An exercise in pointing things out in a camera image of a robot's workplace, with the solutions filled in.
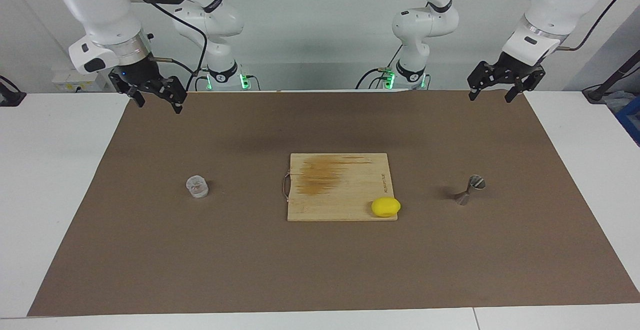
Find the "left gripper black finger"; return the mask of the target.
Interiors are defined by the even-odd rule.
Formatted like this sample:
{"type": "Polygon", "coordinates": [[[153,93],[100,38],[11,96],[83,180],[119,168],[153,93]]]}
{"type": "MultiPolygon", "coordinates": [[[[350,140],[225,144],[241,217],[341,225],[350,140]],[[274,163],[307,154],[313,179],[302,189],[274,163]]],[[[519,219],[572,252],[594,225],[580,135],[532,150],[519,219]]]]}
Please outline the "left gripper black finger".
{"type": "Polygon", "coordinates": [[[467,77],[467,83],[470,87],[468,97],[470,101],[476,100],[480,92],[490,86],[498,83],[496,80],[496,67],[486,61],[480,61],[467,77]]]}
{"type": "Polygon", "coordinates": [[[535,68],[526,77],[516,76],[513,87],[505,94],[505,101],[511,103],[519,94],[533,91],[545,75],[544,68],[535,68]]]}

